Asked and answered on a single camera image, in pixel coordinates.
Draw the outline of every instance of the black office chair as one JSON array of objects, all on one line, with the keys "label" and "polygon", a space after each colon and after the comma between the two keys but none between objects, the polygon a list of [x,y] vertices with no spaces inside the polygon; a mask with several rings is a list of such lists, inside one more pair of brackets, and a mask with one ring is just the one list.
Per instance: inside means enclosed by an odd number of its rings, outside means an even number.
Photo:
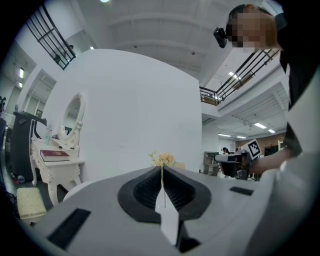
[{"label": "black office chair", "polygon": [[[4,137],[5,137],[5,132],[6,132],[6,125],[7,122],[6,120],[0,118],[0,151],[2,151],[3,145],[4,145]],[[0,185],[4,185],[4,177],[2,175],[2,168],[1,168],[1,159],[0,159]]]}]

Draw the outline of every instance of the black shirt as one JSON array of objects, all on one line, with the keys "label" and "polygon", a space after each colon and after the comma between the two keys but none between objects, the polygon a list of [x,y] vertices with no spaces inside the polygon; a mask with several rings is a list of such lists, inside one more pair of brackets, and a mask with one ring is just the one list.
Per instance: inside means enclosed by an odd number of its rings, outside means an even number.
[{"label": "black shirt", "polygon": [[[311,43],[308,33],[310,27],[304,28],[302,24],[308,25],[305,19],[300,19],[285,6],[282,6],[284,13],[275,16],[277,28],[277,40],[283,51],[280,54],[280,64],[286,72],[287,65],[290,66],[289,75],[289,109],[298,101],[308,84],[310,83],[317,66],[319,65],[318,47]],[[288,124],[283,142],[288,148],[298,155],[302,150],[297,137],[291,126]]]}]

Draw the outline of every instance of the floor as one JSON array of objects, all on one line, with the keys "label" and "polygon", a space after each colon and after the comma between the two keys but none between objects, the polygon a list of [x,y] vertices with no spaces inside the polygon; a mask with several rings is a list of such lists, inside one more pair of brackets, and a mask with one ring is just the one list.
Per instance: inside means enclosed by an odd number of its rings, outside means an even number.
[{"label": "floor", "polygon": [[[3,180],[4,180],[4,184],[5,184],[5,188],[6,190],[13,194],[13,195],[17,195],[17,189],[19,188],[33,188],[34,186],[32,185],[31,181],[26,181],[24,183],[20,183],[20,184],[16,184],[13,182],[13,179],[11,177],[11,172],[10,172],[10,167],[8,165],[8,163],[6,163],[6,158],[5,158],[5,149],[6,149],[6,135],[4,136],[4,143],[2,146],[2,150],[0,151],[0,163],[1,163],[1,169],[2,169],[2,175],[3,175]],[[44,183],[41,179],[37,181],[37,184],[35,186],[36,188],[38,188],[40,190],[40,194],[42,196],[42,200],[44,203],[44,206],[46,208],[47,211],[49,211],[52,207],[53,204],[51,203],[50,197],[49,197],[49,192],[48,192],[48,185],[47,183]],[[62,202],[64,197],[65,197],[66,193],[65,191],[58,186],[57,188],[57,197],[59,202]]]}]

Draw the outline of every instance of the oval mirror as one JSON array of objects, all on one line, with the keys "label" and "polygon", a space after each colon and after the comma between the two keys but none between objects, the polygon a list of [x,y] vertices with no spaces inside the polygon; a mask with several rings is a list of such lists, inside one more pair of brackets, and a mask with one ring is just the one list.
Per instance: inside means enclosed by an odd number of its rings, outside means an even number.
[{"label": "oval mirror", "polygon": [[74,98],[70,102],[68,109],[66,110],[66,115],[63,120],[65,135],[68,135],[76,127],[80,106],[81,106],[81,101],[78,97]]}]

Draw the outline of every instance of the white vanity table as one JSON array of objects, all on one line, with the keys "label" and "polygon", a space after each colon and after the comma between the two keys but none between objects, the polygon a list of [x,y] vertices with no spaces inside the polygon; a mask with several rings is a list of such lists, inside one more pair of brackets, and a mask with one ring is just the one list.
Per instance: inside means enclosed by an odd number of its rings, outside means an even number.
[{"label": "white vanity table", "polygon": [[[60,121],[57,131],[58,139],[51,138],[49,144],[45,144],[44,139],[41,138],[32,139],[30,152],[32,184],[37,185],[35,167],[38,167],[42,181],[48,184],[49,196],[54,206],[59,203],[57,185],[67,184],[71,181],[74,181],[76,185],[81,184],[79,165],[85,161],[79,158],[79,134],[84,111],[84,96],[78,93],[67,106]],[[66,123],[72,129],[68,135],[65,129]],[[70,156],[69,161],[44,161],[41,157],[41,150],[65,151]]]}]

